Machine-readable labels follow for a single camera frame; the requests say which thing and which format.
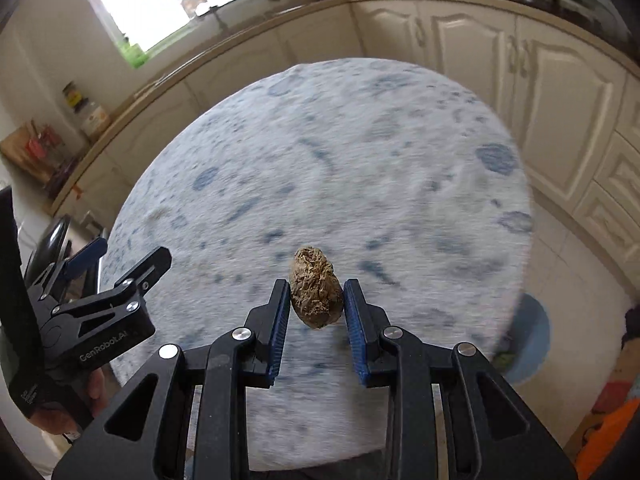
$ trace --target metal screw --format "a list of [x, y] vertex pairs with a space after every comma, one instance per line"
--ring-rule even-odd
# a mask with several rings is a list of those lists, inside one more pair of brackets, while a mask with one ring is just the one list
[[476, 347], [471, 343], [460, 343], [458, 345], [458, 353], [471, 357], [472, 355], [476, 355]]
[[402, 329], [397, 326], [388, 326], [384, 329], [383, 334], [388, 339], [400, 339], [402, 337]]
[[162, 359], [171, 359], [178, 355], [178, 347], [176, 345], [164, 345], [158, 350]]
[[240, 328], [236, 328], [231, 335], [237, 341], [244, 341], [245, 339], [249, 339], [251, 337], [251, 330], [245, 328], [244, 326], [241, 326]]

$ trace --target wall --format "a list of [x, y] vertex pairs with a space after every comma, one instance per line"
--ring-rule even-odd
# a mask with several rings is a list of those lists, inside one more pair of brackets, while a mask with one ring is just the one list
[[[270, 8], [264, 0], [230, 4], [219, 15], [242, 21]], [[74, 81], [90, 98], [115, 110], [127, 97], [220, 29], [206, 17], [186, 37], [132, 68], [120, 55], [89, 0], [21, 0], [0, 34], [0, 96], [12, 118], [34, 117], [60, 133], [73, 152], [85, 145], [62, 89]]]
[[[16, 129], [16, 124], [0, 101], [0, 140]], [[36, 241], [51, 218], [44, 214], [44, 194], [36, 183], [0, 156], [0, 188], [10, 184], [14, 196], [14, 215], [18, 224], [18, 245], [24, 269]], [[0, 417], [27, 459], [43, 474], [50, 474], [58, 456], [48, 447], [40, 430], [25, 420], [9, 397], [0, 376]]]

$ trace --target kitchen counter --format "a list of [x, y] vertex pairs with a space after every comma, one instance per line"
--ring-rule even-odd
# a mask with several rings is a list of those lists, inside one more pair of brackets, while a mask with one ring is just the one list
[[[153, 101], [167, 92], [169, 88], [172, 88], [175, 84], [185, 79], [188, 75], [195, 72], [204, 64], [241, 43], [258, 36], [259, 34], [267, 32], [268, 30], [277, 28], [284, 23], [330, 7], [362, 1], [367, 0], [323, 0], [295, 7], [288, 12], [281, 12], [268, 20], [224, 39], [215, 46], [206, 48], [202, 53], [194, 56], [193, 59], [190, 59], [181, 67], [160, 77], [126, 107], [126, 109], [113, 121], [113, 124], [107, 129], [105, 134], [89, 149], [86, 155], [79, 162], [75, 171], [69, 177], [69, 180], [64, 185], [59, 195], [47, 207], [47, 212], [52, 216], [57, 213], [64, 200], [71, 192], [72, 187], [78, 182], [92, 162], [137, 115], [139, 115]], [[577, 9], [575, 4], [572, 7], [565, 0], [447, 1], [463, 2], [506, 10], [559, 28], [580, 40], [591, 44], [610, 58], [620, 63], [620, 65], [624, 66], [633, 75], [640, 78], [640, 66], [638, 64], [640, 56], [638, 55], [638, 49], [635, 44], [621, 36], [620, 31], [612, 30], [610, 27], [605, 28], [598, 26], [594, 20], [586, 18], [583, 13], [579, 12], [579, 9]]]

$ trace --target brown dried object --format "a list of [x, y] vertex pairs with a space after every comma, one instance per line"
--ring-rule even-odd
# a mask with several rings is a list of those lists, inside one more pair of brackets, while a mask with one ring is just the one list
[[342, 289], [334, 266], [320, 249], [305, 246], [296, 251], [289, 285], [293, 310], [307, 326], [322, 328], [340, 319]]

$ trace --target kitchen cabinet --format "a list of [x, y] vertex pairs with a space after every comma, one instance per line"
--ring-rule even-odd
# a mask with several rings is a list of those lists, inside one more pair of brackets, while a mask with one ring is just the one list
[[178, 83], [142, 110], [105, 151], [118, 161], [133, 186], [164, 147], [199, 115], [198, 102], [184, 83]]
[[132, 189], [119, 166], [105, 152], [98, 155], [82, 174], [76, 187], [81, 193], [73, 190], [62, 203], [58, 214], [68, 214], [75, 220], [82, 221], [90, 211], [108, 229], [113, 227], [120, 208]]
[[277, 28], [276, 34], [291, 64], [362, 56], [348, 5], [285, 23]]
[[571, 213], [602, 160], [625, 70], [596, 48], [518, 16], [512, 130], [531, 183]]
[[640, 81], [631, 74], [626, 78], [616, 130], [631, 142], [636, 150], [640, 150]]
[[640, 223], [640, 153], [613, 133], [596, 181]]
[[417, 0], [377, 0], [351, 4], [367, 57], [427, 66], [427, 33]]
[[507, 126], [517, 65], [516, 17], [457, 2], [418, 3], [427, 65], [474, 92]]
[[635, 286], [640, 286], [640, 226], [596, 182], [591, 182], [574, 218], [602, 245]]
[[275, 31], [270, 30], [220, 54], [185, 81], [205, 112], [245, 86], [290, 65]]

